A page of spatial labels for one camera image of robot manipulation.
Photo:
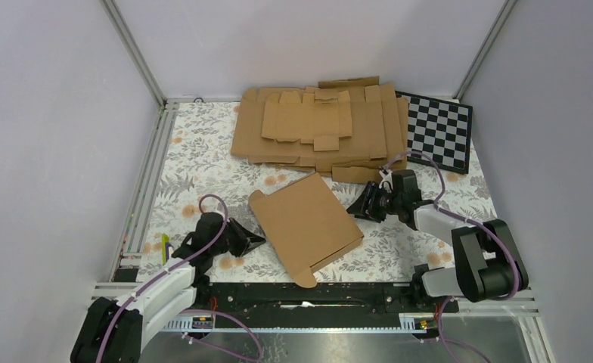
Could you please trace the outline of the brown cardboard box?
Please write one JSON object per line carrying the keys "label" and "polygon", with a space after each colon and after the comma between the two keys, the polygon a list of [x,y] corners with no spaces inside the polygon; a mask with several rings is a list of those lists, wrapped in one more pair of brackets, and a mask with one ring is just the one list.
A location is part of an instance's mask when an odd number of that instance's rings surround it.
{"label": "brown cardboard box", "polygon": [[248,200],[266,239],[293,282],[318,284],[315,273],[358,247],[364,235],[318,173]]}

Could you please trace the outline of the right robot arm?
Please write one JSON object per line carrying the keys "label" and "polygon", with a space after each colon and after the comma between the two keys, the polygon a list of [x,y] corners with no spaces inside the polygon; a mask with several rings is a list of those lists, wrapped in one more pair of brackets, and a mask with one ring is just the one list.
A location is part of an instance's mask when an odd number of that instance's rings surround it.
{"label": "right robot arm", "polygon": [[508,225],[495,219],[478,222],[425,199],[412,170],[380,170],[381,181],[366,184],[347,212],[381,223],[387,216],[414,231],[424,232],[452,246],[451,268],[415,270],[409,299],[422,312],[440,297],[460,296],[472,303],[509,299],[529,286],[529,278]]}

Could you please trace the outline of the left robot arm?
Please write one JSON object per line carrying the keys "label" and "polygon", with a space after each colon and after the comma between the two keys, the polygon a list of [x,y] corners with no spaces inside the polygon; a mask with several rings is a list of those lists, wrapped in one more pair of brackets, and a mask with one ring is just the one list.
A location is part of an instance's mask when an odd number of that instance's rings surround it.
{"label": "left robot arm", "polygon": [[99,297],[89,306],[70,361],[137,362],[143,348],[177,314],[217,307],[207,274],[217,256],[242,257],[264,243],[264,237],[232,217],[202,213],[159,272],[128,293]]}

